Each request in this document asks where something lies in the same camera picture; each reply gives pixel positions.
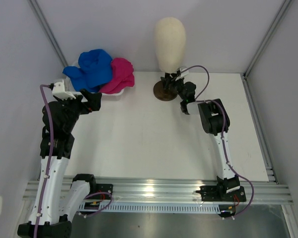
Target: brown round base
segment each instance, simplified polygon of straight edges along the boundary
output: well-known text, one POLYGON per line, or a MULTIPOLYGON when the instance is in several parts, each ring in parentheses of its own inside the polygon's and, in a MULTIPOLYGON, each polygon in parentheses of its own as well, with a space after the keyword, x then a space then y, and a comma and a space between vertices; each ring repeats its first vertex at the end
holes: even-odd
POLYGON ((178 94, 173 90, 164 90, 162 81, 159 81, 154 85, 153 94, 161 101, 171 101, 178 96, 178 94))

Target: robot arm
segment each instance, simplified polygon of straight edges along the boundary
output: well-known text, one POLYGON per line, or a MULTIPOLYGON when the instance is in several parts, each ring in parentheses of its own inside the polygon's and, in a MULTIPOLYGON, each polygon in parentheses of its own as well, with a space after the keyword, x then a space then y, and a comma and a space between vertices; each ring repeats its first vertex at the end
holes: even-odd
MULTIPOLYGON (((176 73, 165 74, 162 77, 164 88, 169 90, 175 90, 181 97, 180 103, 181 111, 184 114, 192 115, 198 114, 201 117, 201 122, 205 133, 210 135, 216 150, 216 161, 217 161, 217 180, 218 184, 216 190, 218 197, 216 199, 220 201, 233 201, 232 194, 239 194, 240 201, 246 200, 245 196, 240 197, 241 191, 244 193, 244 188, 240 186, 238 176, 230 169, 227 164, 227 159, 230 165, 233 167, 230 152, 228 146, 228 128, 230 125, 229 117, 220 99, 207 100, 205 102, 196 102, 195 100, 195 89, 196 85, 192 82, 185 82, 184 77, 181 73, 183 68, 178 69, 176 73), (223 132, 223 138, 221 135, 223 128, 223 116, 225 116, 225 128, 223 132), (224 153, 223 143, 225 145, 226 156, 224 153)), ((205 193, 202 192, 204 201, 212 201, 205 193)))
POLYGON ((44 107, 41 142, 41 175, 35 204, 29 222, 18 227, 17 234, 22 238, 34 237, 34 228, 39 217, 37 237, 69 238, 71 236, 72 219, 84 198, 96 191, 94 175, 77 175, 73 179, 70 191, 60 202, 61 188, 66 167, 71 158, 74 137, 71 132, 80 115, 100 109, 101 93, 91 94, 81 90, 81 95, 49 103, 53 121, 53 154, 49 164, 49 175, 46 175, 50 149, 50 126, 47 110, 44 107))

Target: floor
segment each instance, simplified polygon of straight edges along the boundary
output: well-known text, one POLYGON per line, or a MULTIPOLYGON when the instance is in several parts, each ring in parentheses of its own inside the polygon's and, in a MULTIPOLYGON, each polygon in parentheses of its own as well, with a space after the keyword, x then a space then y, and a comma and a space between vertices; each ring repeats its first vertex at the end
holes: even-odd
MULTIPOLYGON (((217 160, 199 115, 185 115, 180 98, 156 99, 152 89, 161 73, 135 72, 136 84, 119 101, 102 100, 99 112, 81 116, 66 175, 215 180, 217 160)), ((186 77, 197 85, 205 73, 186 77)), ((211 73, 199 99, 220 98, 231 121, 229 146, 235 169, 252 181, 268 181, 266 168, 239 74, 211 73)))
POLYGON ((290 238, 280 206, 251 206, 235 221, 217 215, 100 213, 75 216, 71 238, 290 238))

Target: white wall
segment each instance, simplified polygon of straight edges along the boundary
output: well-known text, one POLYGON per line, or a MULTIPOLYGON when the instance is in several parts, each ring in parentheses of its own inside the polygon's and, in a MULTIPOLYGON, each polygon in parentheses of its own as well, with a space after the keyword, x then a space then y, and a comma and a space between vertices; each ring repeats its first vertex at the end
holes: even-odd
POLYGON ((298 0, 250 76, 277 169, 298 216, 298 0))
POLYGON ((185 65, 243 72, 283 0, 38 0, 68 63, 104 48, 138 71, 158 70, 155 23, 179 18, 187 31, 185 65))
POLYGON ((60 72, 27 1, 0 0, 0 238, 12 237, 27 181, 38 175, 44 106, 39 85, 60 72))

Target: mannequin head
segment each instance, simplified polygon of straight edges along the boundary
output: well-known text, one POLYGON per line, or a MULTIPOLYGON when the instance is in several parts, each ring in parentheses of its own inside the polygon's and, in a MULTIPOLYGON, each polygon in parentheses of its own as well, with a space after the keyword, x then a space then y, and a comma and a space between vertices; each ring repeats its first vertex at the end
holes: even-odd
POLYGON ((174 73, 182 64, 186 35, 181 21, 166 17, 154 29, 155 54, 162 72, 174 73))

